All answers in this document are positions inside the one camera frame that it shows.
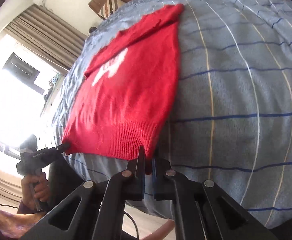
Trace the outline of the person's left hand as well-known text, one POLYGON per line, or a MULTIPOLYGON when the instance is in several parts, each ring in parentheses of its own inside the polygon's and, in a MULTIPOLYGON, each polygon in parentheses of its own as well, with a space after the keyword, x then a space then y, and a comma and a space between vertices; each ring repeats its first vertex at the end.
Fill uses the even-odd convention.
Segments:
POLYGON ((22 203, 31 211, 36 211, 36 201, 47 202, 50 198, 49 181, 46 174, 26 175, 21 180, 22 203))

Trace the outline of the person's right hand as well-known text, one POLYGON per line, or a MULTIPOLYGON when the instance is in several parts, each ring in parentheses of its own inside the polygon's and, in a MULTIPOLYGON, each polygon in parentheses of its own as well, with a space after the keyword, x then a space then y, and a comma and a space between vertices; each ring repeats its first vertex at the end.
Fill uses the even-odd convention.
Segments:
POLYGON ((174 228, 175 222, 168 220, 160 228, 142 238, 142 240, 163 240, 174 228))

